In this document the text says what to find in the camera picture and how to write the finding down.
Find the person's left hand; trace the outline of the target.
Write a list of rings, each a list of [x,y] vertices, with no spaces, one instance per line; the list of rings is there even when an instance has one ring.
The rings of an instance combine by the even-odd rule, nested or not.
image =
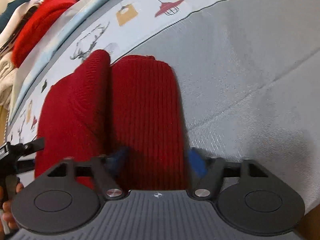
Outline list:
[[[20,182],[17,184],[16,186],[16,193],[19,193],[21,192],[22,190],[24,189],[24,186],[23,184]],[[3,199],[3,189],[1,187],[1,202],[2,202],[2,199]],[[4,221],[8,224],[9,228],[11,230],[16,230],[18,229],[18,225],[16,223],[16,220],[14,219],[12,213],[11,213],[11,203],[12,203],[12,200],[8,200],[6,202],[3,202],[3,215],[2,215],[2,218],[4,219]],[[5,233],[4,233],[4,229],[3,229],[3,225],[1,223],[1,239],[4,239],[5,237]]]

